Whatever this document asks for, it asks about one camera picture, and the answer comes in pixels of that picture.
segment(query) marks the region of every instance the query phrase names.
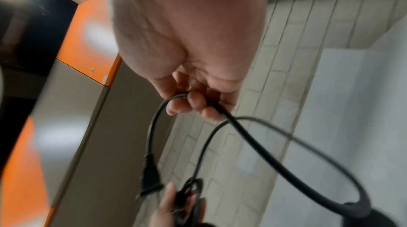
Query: hand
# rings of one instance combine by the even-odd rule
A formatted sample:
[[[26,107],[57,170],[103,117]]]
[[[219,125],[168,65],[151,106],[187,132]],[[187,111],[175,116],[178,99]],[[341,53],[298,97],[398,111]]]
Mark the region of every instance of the hand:
[[[120,55],[148,79],[169,115],[221,120],[205,97],[232,111],[259,45],[267,0],[107,0]]]
[[[176,188],[174,183],[169,183],[167,189],[165,191],[164,198],[161,201],[160,207],[158,211],[156,211],[153,216],[151,217],[149,227],[174,227],[174,219],[171,215],[171,210],[174,206],[175,196],[176,196]],[[192,196],[187,200],[187,205],[185,210],[187,215],[192,210],[193,205],[196,203],[196,196]],[[202,223],[203,218],[205,216],[206,210],[206,201],[205,199],[201,200],[201,211],[198,218],[198,223]]]

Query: wire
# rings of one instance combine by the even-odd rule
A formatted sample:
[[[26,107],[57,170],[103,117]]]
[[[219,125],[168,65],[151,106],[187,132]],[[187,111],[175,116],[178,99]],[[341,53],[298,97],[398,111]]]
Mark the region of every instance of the wire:
[[[153,132],[155,129],[155,126],[157,124],[157,120],[165,106],[173,99],[176,98],[185,98],[187,97],[188,93],[181,93],[178,95],[173,96],[172,98],[166,99],[163,101],[163,103],[160,105],[158,111],[156,112],[150,127],[148,129],[148,135],[147,135],[147,153],[152,153],[152,143],[153,143]],[[274,126],[271,123],[268,123],[262,119],[254,118],[254,117],[248,117],[248,116],[240,116],[240,117],[234,117],[232,116],[225,108],[223,108],[221,105],[219,105],[216,102],[207,100],[207,104],[214,107],[220,114],[225,116],[227,119],[226,121],[220,123],[215,129],[211,132],[209,135],[208,139],[206,140],[202,150],[201,154],[199,156],[194,174],[192,176],[191,182],[190,183],[195,183],[196,177],[198,175],[199,169],[201,167],[203,157],[205,155],[205,151],[211,142],[213,136],[217,133],[218,130],[220,130],[223,126],[226,124],[231,124],[236,131],[242,136],[246,142],[249,143],[249,145],[271,166],[275,169],[276,172],[278,172],[284,179],[286,179],[291,185],[296,187],[299,191],[301,191],[304,195],[318,203],[319,205],[325,207],[326,209],[340,214],[345,217],[350,217],[350,218],[362,218],[367,216],[370,211],[371,211],[371,202],[370,199],[365,191],[365,189],[362,187],[362,185],[356,180],[356,178],[342,165],[340,165],[338,162],[333,160],[331,157],[325,155],[323,152],[318,150],[317,148],[307,144],[305,141],[294,137],[290,133],[284,131],[281,128],[278,128]],[[329,164],[334,166],[339,172],[341,172],[343,175],[345,175],[357,188],[359,192],[359,201],[356,203],[352,204],[340,204],[338,202],[332,201],[325,196],[321,195],[311,187],[309,187],[307,184],[305,184],[303,181],[298,179],[293,173],[291,173],[287,168],[285,168],[277,159],[275,159],[261,144],[259,144],[248,132],[244,127],[238,122],[238,120],[250,120],[253,122],[257,122],[261,125],[264,125],[279,134],[289,138],[290,140],[296,142],[303,148],[313,152],[314,154],[318,155],[325,161],[327,161]]]

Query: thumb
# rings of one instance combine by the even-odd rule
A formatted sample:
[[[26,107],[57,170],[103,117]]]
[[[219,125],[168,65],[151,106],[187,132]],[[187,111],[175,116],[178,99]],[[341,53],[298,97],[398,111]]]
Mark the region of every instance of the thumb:
[[[176,195],[177,190],[174,183],[169,183],[165,189],[165,194],[160,204],[160,211],[163,213],[170,213],[174,206]]]
[[[148,79],[149,82],[156,88],[160,96],[164,99],[175,95],[177,91],[177,82],[172,74],[162,78]]]

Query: power cord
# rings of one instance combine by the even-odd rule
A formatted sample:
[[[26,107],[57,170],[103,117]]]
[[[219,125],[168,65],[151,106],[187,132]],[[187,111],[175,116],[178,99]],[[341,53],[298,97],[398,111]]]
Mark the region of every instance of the power cord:
[[[167,106],[167,104],[176,98],[186,98],[188,96],[188,93],[180,93],[178,95],[173,96],[172,98],[166,99],[162,102],[160,107],[158,108],[158,111],[154,115],[149,129],[148,129],[148,134],[147,134],[147,144],[146,144],[146,154],[144,158],[144,172],[143,172],[143,179],[142,179],[142,192],[140,194],[141,197],[145,197],[151,193],[159,192],[164,188],[163,184],[161,184],[161,179],[160,175],[158,172],[158,169],[155,165],[154,162],[154,156],[152,153],[152,147],[153,147],[153,136],[154,136],[154,130],[156,127],[156,124],[158,122],[158,117],[164,110],[164,108]],[[337,213],[339,215],[342,215],[347,218],[351,219],[360,219],[363,217],[366,217],[369,215],[371,212],[371,202],[370,199],[365,191],[365,189],[362,187],[362,185],[356,180],[356,178],[343,166],[341,166],[338,162],[333,160],[331,157],[325,155],[322,153],[320,150],[317,148],[307,144],[305,141],[294,137],[290,133],[284,131],[281,128],[278,128],[274,126],[271,123],[268,123],[262,119],[258,119],[255,117],[249,117],[249,116],[239,116],[239,117],[234,117],[231,115],[226,109],[224,109],[221,105],[219,105],[216,102],[213,102],[211,100],[207,99],[207,104],[209,106],[214,107],[220,114],[222,114],[225,118],[226,121],[220,123],[215,129],[211,132],[209,135],[208,139],[206,140],[203,149],[201,151],[201,154],[198,159],[198,163],[196,165],[195,171],[193,176],[185,183],[183,189],[177,193],[177,199],[176,199],[176,207],[177,210],[176,212],[181,212],[182,208],[184,208],[186,198],[190,195],[192,192],[192,187],[198,185],[198,191],[199,194],[201,193],[201,190],[199,190],[199,186],[202,186],[201,180],[197,179],[197,175],[199,172],[199,169],[201,167],[203,157],[205,155],[205,151],[211,142],[213,136],[217,133],[218,130],[220,130],[223,126],[226,124],[230,124],[233,126],[233,128],[236,129],[237,133],[241,135],[241,137],[249,143],[249,145],[271,166],[275,169],[276,172],[278,172],[284,179],[286,179],[289,183],[291,183],[294,187],[296,187],[299,191],[301,191],[305,196],[309,197],[319,205],[325,207],[326,209]],[[275,159],[261,144],[259,144],[245,129],[244,127],[238,122],[238,120],[250,120],[253,122],[257,122],[261,125],[264,125],[277,133],[287,137],[289,140],[292,140],[296,142],[298,145],[302,146],[303,148],[313,152],[317,156],[321,157],[324,159],[326,162],[331,164],[333,167],[335,167],[339,172],[341,172],[343,175],[345,175],[357,188],[359,192],[359,201],[354,202],[354,203],[346,203],[346,204],[340,204],[335,201],[332,201],[325,196],[321,195],[311,187],[309,187],[307,184],[305,184],[303,181],[298,179],[293,173],[291,173],[287,168],[285,168],[277,159]],[[180,215],[175,215],[175,223],[176,226],[180,227],[194,227],[197,226],[197,219],[199,215],[199,199],[200,196],[197,196],[197,203],[195,204],[195,207],[192,210],[191,215],[185,219],[184,216],[182,216],[182,219],[180,218]]]

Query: orange panel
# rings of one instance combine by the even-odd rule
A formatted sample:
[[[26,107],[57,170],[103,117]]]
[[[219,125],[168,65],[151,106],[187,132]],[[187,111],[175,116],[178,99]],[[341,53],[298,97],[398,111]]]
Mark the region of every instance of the orange panel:
[[[57,58],[108,86],[118,51],[106,0],[89,0],[78,5]]]
[[[27,118],[2,175],[0,225],[12,227],[46,216],[50,209],[34,124]]]

